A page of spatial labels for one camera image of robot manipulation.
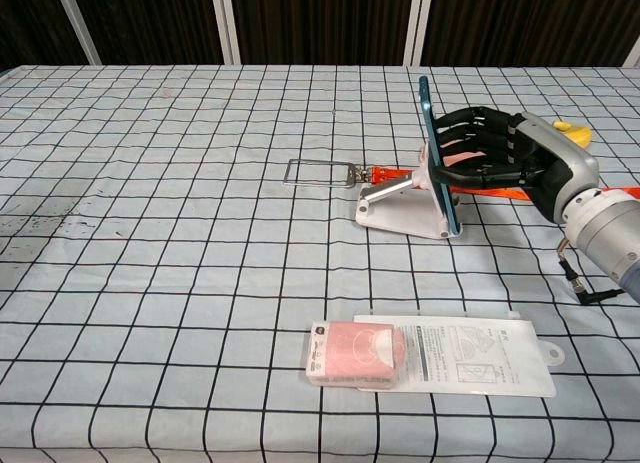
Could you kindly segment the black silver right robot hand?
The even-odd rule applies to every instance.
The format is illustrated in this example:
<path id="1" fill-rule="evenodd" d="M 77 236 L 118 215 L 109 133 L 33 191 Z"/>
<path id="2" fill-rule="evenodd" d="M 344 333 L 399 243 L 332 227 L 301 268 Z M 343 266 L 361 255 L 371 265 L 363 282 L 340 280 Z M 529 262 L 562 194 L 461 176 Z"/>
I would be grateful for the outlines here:
<path id="1" fill-rule="evenodd" d="M 531 113 L 469 107 L 434 125 L 443 157 L 470 155 L 436 166 L 436 181 L 465 189 L 520 188 L 550 222 L 563 223 L 570 200 L 599 182 L 596 159 Z"/>

